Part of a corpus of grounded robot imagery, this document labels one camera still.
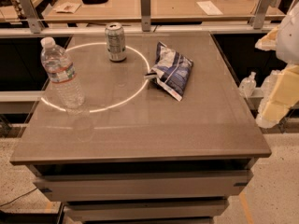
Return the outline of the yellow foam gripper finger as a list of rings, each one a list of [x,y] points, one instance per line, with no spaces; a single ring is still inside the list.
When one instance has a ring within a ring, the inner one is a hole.
[[[267,129],[279,124],[299,102],[299,66],[288,64],[281,71],[272,71],[264,83],[256,123]]]
[[[277,48],[278,28],[279,26],[276,26],[269,33],[260,38],[256,42],[255,48],[264,51],[275,50]]]

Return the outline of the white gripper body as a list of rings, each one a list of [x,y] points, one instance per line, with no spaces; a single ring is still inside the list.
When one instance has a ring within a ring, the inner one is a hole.
[[[299,3],[278,28],[276,55],[285,63],[299,64]]]

